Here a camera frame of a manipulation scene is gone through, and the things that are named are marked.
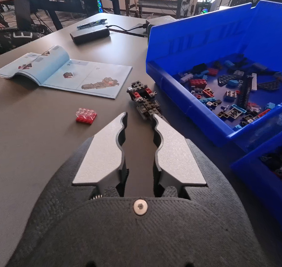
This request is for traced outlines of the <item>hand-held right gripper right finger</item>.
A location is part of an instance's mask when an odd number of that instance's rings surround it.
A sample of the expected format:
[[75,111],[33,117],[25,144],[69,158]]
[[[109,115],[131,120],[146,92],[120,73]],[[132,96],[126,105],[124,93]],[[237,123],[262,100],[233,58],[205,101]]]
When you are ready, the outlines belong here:
[[185,187],[206,187],[207,181],[187,139],[156,114],[152,116],[152,129],[157,146],[153,165],[155,197],[161,197],[168,187],[176,188],[177,196]]

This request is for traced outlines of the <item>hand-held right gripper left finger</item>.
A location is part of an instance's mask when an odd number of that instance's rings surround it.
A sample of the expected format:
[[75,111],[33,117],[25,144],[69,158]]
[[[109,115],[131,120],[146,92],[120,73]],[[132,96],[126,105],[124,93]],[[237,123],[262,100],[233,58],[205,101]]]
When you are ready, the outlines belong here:
[[93,136],[72,181],[73,186],[94,186],[99,193],[114,187],[124,197],[129,175],[126,168],[125,142],[128,113],[123,112]]

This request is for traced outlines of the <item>red and clear brick block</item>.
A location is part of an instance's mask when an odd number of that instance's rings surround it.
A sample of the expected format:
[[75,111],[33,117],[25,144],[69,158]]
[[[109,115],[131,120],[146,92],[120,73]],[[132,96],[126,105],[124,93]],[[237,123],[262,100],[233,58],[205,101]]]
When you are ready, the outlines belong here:
[[76,111],[76,122],[78,123],[92,125],[96,117],[97,113],[91,109],[79,108]]

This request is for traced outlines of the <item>dark grey toy brick model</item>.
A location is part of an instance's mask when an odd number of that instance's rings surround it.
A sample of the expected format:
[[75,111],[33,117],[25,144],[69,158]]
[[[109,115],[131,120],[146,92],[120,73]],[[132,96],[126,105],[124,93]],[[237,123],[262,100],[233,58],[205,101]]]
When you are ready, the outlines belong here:
[[131,87],[127,88],[127,93],[144,120],[152,122],[153,115],[156,114],[169,123],[162,114],[160,103],[156,100],[157,92],[152,91],[147,84],[140,81],[132,82]]

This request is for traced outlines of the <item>pile of mixed toy bricks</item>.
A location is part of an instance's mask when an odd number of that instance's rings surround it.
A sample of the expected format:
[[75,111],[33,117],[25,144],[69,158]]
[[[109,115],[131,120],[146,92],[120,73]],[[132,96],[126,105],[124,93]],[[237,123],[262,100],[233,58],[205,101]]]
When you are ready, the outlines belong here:
[[281,103],[281,72],[243,54],[196,65],[175,79],[233,131]]

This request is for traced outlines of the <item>pale blue instruction booklet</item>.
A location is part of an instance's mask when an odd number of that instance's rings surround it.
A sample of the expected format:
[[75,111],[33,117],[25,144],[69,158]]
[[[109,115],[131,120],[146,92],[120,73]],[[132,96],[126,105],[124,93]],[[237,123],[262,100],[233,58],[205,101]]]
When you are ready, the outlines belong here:
[[70,59],[61,46],[27,53],[0,69],[2,78],[25,76],[38,86],[116,99],[131,66]]

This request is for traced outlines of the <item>large blue plastic bin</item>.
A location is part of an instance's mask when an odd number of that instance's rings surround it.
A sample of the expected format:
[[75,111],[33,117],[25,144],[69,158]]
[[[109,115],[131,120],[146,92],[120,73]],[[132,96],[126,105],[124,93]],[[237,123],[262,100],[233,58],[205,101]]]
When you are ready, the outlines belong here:
[[[146,72],[160,89],[217,146],[233,142],[246,152],[281,140],[281,3],[261,0],[256,7],[243,4],[222,11],[209,12],[154,26],[146,57]],[[231,120],[219,118],[193,96],[189,84],[180,83],[180,74],[193,67],[219,62],[226,74],[225,61],[237,64],[237,70],[257,74],[257,85],[268,89],[250,91],[247,104],[258,105],[260,113],[253,120],[245,113]]]

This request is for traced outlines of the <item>grey desk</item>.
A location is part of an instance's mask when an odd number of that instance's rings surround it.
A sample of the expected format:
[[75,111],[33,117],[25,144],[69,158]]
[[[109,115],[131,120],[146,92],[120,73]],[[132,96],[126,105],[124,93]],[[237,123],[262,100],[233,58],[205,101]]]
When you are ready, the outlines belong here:
[[[190,139],[226,176],[248,213],[270,265],[281,266],[279,223],[230,170],[229,164],[243,155],[241,149],[234,148],[230,156],[229,147],[216,147],[155,85],[146,73],[147,39],[111,32],[108,38],[76,46],[70,37],[75,28],[76,24],[70,25],[1,55],[1,67],[28,52],[41,54],[57,44],[72,59],[132,66],[132,71],[115,100],[38,87],[21,76],[1,79],[1,266],[13,254],[33,206],[53,174],[87,138],[122,112],[128,112],[123,144],[129,168],[125,196],[154,196],[154,132],[126,92],[137,80],[156,90],[171,126]],[[97,113],[92,125],[76,122],[79,108]]]

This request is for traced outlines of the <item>small blue plastic bin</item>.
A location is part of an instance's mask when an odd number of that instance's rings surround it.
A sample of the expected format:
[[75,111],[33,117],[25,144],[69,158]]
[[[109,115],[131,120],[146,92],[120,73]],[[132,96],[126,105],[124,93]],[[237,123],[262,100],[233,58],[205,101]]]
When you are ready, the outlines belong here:
[[244,150],[246,154],[231,165],[234,173],[259,198],[261,203],[272,214],[281,226],[282,221],[282,183],[273,172],[259,159],[260,156],[273,152],[281,146],[281,131],[273,137]]

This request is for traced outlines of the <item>black rectangular box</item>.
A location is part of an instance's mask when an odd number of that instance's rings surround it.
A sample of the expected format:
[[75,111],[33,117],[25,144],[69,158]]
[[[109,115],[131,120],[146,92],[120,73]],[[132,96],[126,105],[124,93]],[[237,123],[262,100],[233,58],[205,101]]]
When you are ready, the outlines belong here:
[[76,45],[89,43],[98,39],[106,38],[110,35],[110,30],[104,25],[97,25],[90,28],[75,30],[70,33]]

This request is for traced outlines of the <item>black cube speaker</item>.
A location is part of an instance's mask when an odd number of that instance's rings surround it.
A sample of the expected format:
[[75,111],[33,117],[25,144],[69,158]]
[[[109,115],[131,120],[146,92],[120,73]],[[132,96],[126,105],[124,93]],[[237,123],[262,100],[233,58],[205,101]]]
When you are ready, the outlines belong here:
[[146,25],[147,25],[146,32],[147,32],[148,40],[149,40],[149,37],[150,37],[151,28],[153,26],[159,26],[159,25],[171,23],[171,22],[174,22],[174,21],[176,21],[176,19],[173,18],[170,15],[161,16],[161,17],[152,18],[152,19],[146,19]]

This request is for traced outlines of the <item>black printed cloth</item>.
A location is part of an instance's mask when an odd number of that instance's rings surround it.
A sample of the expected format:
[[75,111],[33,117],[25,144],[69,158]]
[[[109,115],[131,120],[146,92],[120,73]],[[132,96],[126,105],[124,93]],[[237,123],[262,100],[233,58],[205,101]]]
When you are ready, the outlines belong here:
[[39,32],[20,31],[18,29],[1,29],[0,30],[0,54],[14,50],[27,43],[44,37]]

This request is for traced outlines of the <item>white computer tower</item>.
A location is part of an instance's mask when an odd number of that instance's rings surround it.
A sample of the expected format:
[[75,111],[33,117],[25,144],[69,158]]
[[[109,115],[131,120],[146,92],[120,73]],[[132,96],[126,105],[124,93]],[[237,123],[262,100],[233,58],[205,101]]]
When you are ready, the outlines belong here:
[[220,0],[198,0],[194,10],[194,16],[216,11],[220,4]]

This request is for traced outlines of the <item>black upright panel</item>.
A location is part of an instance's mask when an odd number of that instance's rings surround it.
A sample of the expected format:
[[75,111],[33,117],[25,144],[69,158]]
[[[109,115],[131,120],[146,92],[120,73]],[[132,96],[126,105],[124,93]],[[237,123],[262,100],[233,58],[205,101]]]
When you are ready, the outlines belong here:
[[14,7],[17,28],[20,31],[30,31],[32,26],[30,0],[14,0]]

